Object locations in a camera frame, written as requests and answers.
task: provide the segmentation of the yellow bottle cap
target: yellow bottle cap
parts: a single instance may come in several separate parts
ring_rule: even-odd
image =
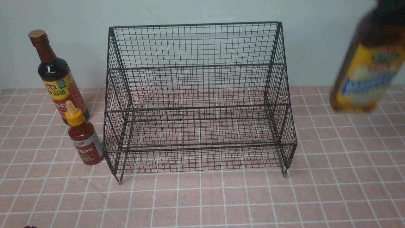
[[[70,126],[77,126],[86,120],[81,110],[76,108],[73,102],[66,101],[66,108],[68,111],[66,112],[65,117]]]

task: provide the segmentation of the bottle label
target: bottle label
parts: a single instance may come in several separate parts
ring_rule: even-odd
[[[102,155],[102,145],[95,131],[90,138],[83,141],[73,141],[73,144],[84,161],[93,161]]]
[[[76,85],[72,72],[69,72],[66,77],[58,81],[43,81],[43,83],[55,103],[57,110],[62,116],[62,119],[66,120],[66,101],[72,101],[75,107],[79,108],[83,114],[87,112],[86,104],[84,103],[79,88]]]
[[[342,105],[371,105],[383,96],[405,60],[401,46],[367,48],[359,45],[339,88]]]

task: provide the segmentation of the yellow label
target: yellow label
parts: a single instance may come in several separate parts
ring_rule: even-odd
[[[69,72],[69,74],[61,80],[54,82],[43,81],[43,83],[51,98],[56,101],[61,101],[68,98],[70,95],[69,88],[75,83],[75,80],[73,79],[72,72]]]
[[[405,50],[401,46],[367,48],[359,45],[339,87],[337,101],[347,107],[377,103],[404,60]]]

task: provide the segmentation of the bottle cap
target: bottle cap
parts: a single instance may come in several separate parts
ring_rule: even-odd
[[[67,112],[65,114],[66,120],[70,126],[80,125],[85,121],[84,115],[80,109],[76,108],[73,102],[66,101]]]
[[[48,35],[42,29],[31,31],[28,36],[30,37],[32,45],[36,48],[49,44]]]

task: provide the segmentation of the wire rack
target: wire rack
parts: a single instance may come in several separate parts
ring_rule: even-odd
[[[124,173],[280,166],[297,146],[281,22],[109,29],[104,153]]]

